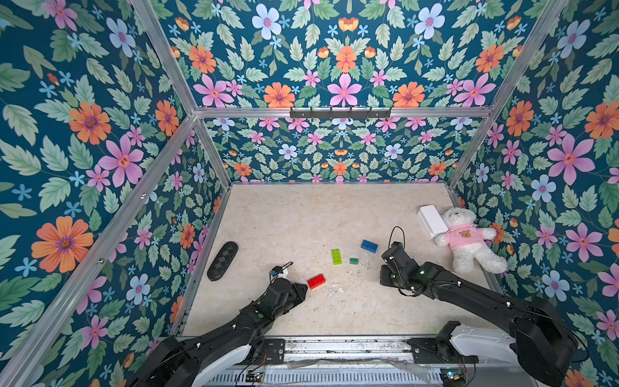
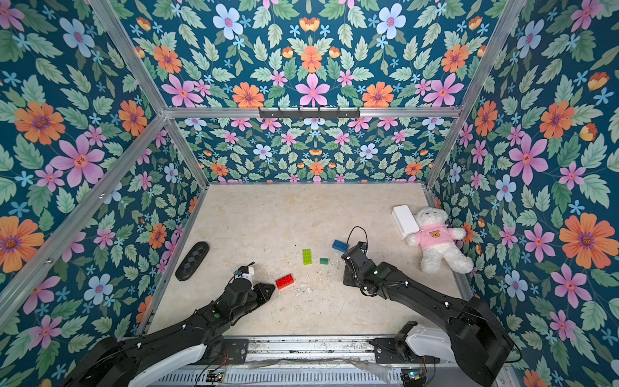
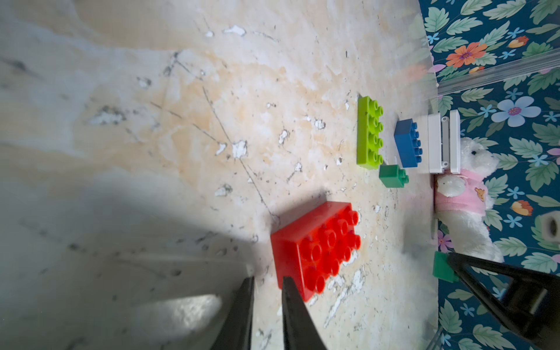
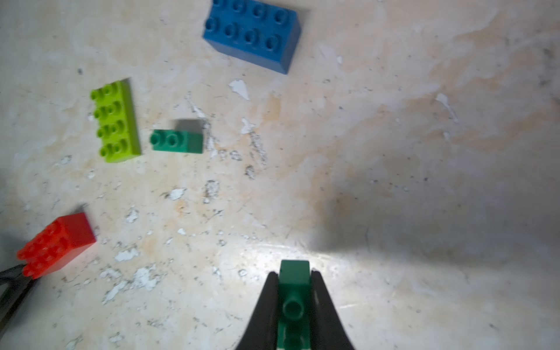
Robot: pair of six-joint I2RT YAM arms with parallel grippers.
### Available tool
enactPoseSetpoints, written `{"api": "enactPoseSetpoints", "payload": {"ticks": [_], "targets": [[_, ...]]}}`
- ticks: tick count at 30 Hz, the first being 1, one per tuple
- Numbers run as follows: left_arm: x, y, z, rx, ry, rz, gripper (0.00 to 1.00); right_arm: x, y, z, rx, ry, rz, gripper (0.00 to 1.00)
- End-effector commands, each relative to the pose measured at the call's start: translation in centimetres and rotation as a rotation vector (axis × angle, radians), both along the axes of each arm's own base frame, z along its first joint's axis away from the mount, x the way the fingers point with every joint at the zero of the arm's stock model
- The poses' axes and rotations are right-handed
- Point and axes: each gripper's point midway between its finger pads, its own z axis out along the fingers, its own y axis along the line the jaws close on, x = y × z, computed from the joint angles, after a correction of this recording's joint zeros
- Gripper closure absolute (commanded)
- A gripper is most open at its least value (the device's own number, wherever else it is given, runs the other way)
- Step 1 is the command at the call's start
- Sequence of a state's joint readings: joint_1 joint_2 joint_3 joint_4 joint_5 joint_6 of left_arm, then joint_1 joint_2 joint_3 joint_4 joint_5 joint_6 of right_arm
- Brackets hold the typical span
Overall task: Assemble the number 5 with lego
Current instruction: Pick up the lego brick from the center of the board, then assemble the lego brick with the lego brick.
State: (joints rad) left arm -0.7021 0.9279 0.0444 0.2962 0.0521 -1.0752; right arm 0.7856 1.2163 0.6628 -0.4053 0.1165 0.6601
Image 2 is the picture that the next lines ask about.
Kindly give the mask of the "blue lego brick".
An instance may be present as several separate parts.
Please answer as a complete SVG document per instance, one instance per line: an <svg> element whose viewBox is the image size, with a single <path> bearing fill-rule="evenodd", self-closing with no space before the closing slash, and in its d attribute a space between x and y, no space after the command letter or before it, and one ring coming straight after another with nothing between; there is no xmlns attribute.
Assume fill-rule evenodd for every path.
<svg viewBox="0 0 619 387"><path fill-rule="evenodd" d="M332 248L338 252L345 253L348 250L348 244L340 240L335 240L332 244Z"/></svg>

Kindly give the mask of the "red lego brick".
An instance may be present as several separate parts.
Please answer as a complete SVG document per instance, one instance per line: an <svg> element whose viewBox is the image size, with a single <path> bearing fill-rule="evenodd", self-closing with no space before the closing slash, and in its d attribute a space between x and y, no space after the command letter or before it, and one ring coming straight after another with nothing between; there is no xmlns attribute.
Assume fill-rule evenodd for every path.
<svg viewBox="0 0 619 387"><path fill-rule="evenodd" d="M278 290L283 290L284 288L293 285L295 282L292 274L287 274L276 280L276 287Z"/></svg>

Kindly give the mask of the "lime green lego brick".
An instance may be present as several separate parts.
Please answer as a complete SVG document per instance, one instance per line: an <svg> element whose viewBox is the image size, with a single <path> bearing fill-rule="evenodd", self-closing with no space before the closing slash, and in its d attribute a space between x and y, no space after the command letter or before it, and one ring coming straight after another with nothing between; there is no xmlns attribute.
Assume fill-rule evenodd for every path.
<svg viewBox="0 0 619 387"><path fill-rule="evenodd" d="M313 264L312 251L309 248L302 250L302 262L304 265Z"/></svg>

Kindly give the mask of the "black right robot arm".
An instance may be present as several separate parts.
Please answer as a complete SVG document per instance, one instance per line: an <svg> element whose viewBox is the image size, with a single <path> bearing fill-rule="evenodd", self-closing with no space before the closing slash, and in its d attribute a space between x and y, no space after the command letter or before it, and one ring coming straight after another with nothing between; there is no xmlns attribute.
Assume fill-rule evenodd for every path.
<svg viewBox="0 0 619 387"><path fill-rule="evenodd" d="M350 286L429 319L447 336L447 349L460 369L478 385L493 385L515 343L486 302L432 290L389 263L374 264L358 245L343 253L342 260L351 274Z"/></svg>

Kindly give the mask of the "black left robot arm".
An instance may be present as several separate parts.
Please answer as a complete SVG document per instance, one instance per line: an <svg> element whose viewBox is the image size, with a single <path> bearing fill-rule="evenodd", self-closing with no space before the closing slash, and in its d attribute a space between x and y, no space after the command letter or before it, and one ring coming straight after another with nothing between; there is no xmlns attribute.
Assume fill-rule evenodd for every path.
<svg viewBox="0 0 619 387"><path fill-rule="evenodd" d="M272 298L274 284L240 277L222 295L183 321L133 339L98 342L65 377L62 386L148 386L202 359L214 364L225 332Z"/></svg>

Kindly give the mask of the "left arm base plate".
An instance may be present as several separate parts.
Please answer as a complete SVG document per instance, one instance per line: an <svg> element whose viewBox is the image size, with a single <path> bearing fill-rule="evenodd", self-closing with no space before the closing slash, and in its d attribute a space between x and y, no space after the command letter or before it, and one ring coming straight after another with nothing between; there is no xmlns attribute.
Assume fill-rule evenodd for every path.
<svg viewBox="0 0 619 387"><path fill-rule="evenodd" d="M248 355L249 340L219 338L208 344L201 364L244 364Z"/></svg>

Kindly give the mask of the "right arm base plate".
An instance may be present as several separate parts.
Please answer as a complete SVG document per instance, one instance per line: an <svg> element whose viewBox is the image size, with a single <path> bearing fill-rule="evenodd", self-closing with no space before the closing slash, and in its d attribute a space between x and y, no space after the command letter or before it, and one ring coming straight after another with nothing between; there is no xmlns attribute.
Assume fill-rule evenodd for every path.
<svg viewBox="0 0 619 387"><path fill-rule="evenodd" d="M438 364L433 356L418 356L405 343L393 337L375 338L368 342L372 347L377 364Z"/></svg>

